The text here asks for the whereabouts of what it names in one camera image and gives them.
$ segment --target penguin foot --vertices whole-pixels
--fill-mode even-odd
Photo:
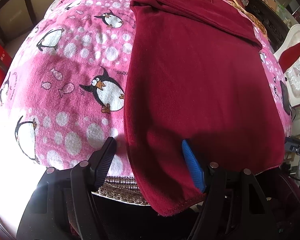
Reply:
[[[110,113],[110,105],[107,104],[106,106],[103,106],[102,109],[101,109],[101,112],[104,113],[104,114],[105,113],[109,114]]]

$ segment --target silver screw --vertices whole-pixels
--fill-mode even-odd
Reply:
[[[53,172],[54,172],[54,168],[53,167],[47,168],[47,173],[48,174],[51,174]]]
[[[85,167],[85,166],[87,166],[88,164],[89,164],[88,161],[82,161],[82,162],[80,162],[80,166],[81,166],[81,167]]]
[[[216,162],[210,162],[210,167],[216,169],[219,167],[219,164]]]
[[[244,169],[243,172],[244,172],[244,174],[247,174],[247,175],[251,174],[251,171],[249,169]]]

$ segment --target blue gripper pad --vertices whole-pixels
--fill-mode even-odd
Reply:
[[[182,141],[181,147],[182,147],[183,156],[185,158],[188,170],[190,172],[195,187],[197,187],[201,192],[204,192],[206,189],[206,184],[204,181],[203,169],[200,167],[200,164],[195,158],[186,140]]]

